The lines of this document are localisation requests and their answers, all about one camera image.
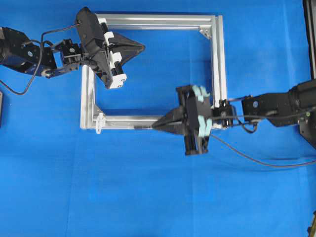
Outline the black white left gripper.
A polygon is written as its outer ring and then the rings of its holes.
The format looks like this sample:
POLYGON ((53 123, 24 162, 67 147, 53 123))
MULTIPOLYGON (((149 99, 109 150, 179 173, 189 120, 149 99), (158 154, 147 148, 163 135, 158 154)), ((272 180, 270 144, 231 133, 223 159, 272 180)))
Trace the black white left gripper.
MULTIPOLYGON (((96 14, 88 7, 82 8, 76 15, 77 32, 80 37, 82 51, 86 65, 88 65, 96 76, 104 83, 107 89, 116 89, 123 86, 127 79, 126 74, 113 75, 108 49, 103 30, 96 14)), ((123 66, 128 61, 143 52, 145 45, 131 40, 117 32, 114 34, 114 47, 121 54, 120 65, 123 66)))

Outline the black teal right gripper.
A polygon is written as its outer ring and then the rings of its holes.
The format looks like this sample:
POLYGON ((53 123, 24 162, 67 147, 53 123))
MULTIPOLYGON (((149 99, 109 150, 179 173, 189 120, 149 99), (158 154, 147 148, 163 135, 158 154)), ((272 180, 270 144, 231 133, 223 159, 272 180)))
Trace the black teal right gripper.
POLYGON ((210 93, 203 86, 186 85, 176 88, 178 107, 153 123, 154 130, 184 136, 185 155, 208 152, 212 129, 210 93))

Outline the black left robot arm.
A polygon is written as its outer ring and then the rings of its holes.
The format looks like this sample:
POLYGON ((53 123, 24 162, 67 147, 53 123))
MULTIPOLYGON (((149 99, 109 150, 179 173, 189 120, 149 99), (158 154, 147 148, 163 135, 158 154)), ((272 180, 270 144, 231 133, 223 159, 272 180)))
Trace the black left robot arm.
POLYGON ((80 43, 29 39, 23 32, 0 29, 0 64, 33 77, 53 78, 88 66, 107 89, 122 87, 127 79, 123 65, 145 50, 145 46, 109 31, 106 19, 98 19, 88 7, 77 14, 75 23, 80 43))

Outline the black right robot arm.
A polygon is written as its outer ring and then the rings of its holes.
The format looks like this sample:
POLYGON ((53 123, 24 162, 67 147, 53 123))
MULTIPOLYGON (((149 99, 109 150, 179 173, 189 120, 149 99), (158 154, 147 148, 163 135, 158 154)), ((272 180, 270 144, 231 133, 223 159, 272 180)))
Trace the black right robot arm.
POLYGON ((211 105, 210 93, 203 86, 176 88, 179 106, 153 123, 152 128, 184 137, 185 154, 208 152, 212 127, 234 126, 236 120, 246 132, 254 133, 259 121, 267 119, 275 127, 298 125, 300 135, 313 147, 316 145, 316 82, 300 83, 288 92, 244 96, 239 100, 243 114, 236 115, 230 100, 211 105))

